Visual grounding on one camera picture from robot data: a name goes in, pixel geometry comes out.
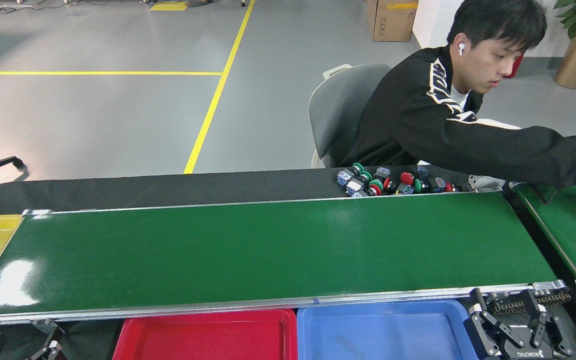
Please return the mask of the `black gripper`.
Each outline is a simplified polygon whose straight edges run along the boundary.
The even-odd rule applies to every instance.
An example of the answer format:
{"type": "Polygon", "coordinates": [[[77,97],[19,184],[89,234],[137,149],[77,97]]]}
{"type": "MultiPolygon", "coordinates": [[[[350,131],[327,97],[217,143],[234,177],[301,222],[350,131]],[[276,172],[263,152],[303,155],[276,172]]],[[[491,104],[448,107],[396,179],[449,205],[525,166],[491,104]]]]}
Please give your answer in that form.
{"type": "Polygon", "coordinates": [[[520,293],[525,311],[530,315],[530,337],[525,341],[489,312],[478,287],[471,290],[469,296],[474,304],[464,327],[478,358],[551,360],[553,357],[576,355],[559,318],[551,316],[544,306],[539,305],[533,290],[526,289],[520,293]]]}

